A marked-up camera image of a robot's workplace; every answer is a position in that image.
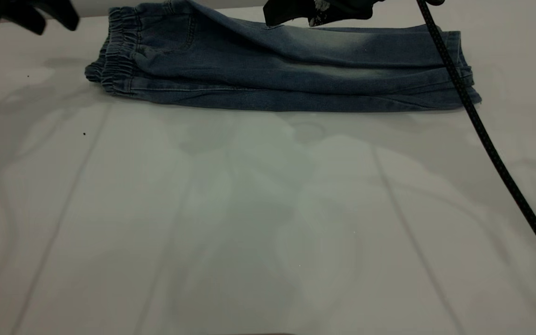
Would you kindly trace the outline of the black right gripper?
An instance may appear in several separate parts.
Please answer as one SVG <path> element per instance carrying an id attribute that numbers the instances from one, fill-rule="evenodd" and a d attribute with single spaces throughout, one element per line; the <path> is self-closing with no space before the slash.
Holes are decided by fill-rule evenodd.
<path id="1" fill-rule="evenodd" d="M 312 17 L 312 26 L 342 20 L 368 20 L 378 0 L 268 0 L 263 6 L 267 26 Z"/>

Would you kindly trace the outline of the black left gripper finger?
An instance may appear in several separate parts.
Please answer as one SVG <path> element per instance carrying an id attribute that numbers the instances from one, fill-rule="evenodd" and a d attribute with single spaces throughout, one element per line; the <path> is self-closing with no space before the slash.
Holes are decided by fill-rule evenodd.
<path id="1" fill-rule="evenodd" d="M 0 0 L 0 22 L 3 20 L 37 35 L 46 28 L 46 19 L 27 0 Z"/>
<path id="2" fill-rule="evenodd" d="M 70 31 L 75 31 L 80 21 L 70 0 L 36 0 L 36 8 L 49 14 Z"/>

